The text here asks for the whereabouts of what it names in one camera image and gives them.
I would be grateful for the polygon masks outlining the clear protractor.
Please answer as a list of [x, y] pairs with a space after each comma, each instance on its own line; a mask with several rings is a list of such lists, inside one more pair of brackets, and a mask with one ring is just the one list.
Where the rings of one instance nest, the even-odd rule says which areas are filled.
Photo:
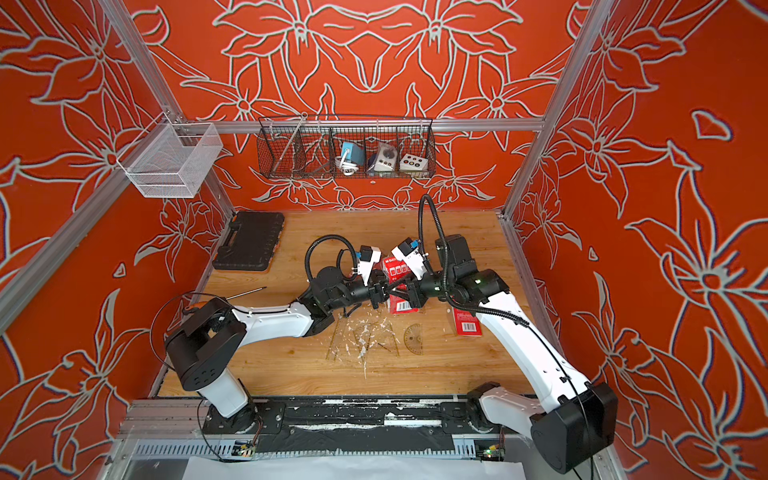
[[404, 331], [403, 342], [409, 352], [414, 355], [422, 355], [422, 325], [420, 323], [409, 325]]

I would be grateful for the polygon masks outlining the clear triangle ruler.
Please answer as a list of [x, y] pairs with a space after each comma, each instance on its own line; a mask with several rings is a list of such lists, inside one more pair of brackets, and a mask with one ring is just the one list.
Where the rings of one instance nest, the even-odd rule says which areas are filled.
[[399, 355], [399, 340], [389, 320], [384, 319], [372, 327], [369, 347], [383, 349], [395, 356]]

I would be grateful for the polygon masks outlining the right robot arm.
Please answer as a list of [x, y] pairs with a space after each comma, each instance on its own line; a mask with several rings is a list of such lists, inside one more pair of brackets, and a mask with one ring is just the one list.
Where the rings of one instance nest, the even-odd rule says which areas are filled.
[[534, 390], [531, 398], [487, 382], [467, 395], [469, 424], [481, 431], [510, 429], [532, 441], [541, 458], [556, 472], [576, 473], [587, 464], [597, 474], [596, 456], [613, 444], [618, 398], [605, 384], [593, 384], [542, 335], [507, 284], [493, 270], [479, 270], [466, 240], [448, 236], [435, 225], [435, 270], [424, 240], [407, 240], [393, 253], [411, 272], [390, 291], [411, 306], [431, 298], [467, 312], [492, 333]]

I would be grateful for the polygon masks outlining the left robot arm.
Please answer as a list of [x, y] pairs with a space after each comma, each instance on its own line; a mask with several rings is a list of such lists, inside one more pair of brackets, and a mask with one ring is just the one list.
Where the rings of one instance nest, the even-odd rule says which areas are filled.
[[[322, 243], [336, 240], [350, 252], [352, 273], [339, 265], [311, 269], [311, 256]], [[346, 238], [332, 234], [316, 239], [305, 254], [308, 288], [286, 306], [247, 309], [214, 297], [199, 307], [165, 340], [165, 351], [184, 390], [195, 392], [225, 419], [253, 413], [251, 396], [229, 371], [243, 346], [278, 338], [303, 338], [322, 333], [337, 311], [350, 313], [364, 303], [376, 308], [390, 296], [387, 277], [377, 267], [380, 249], [354, 249]]]

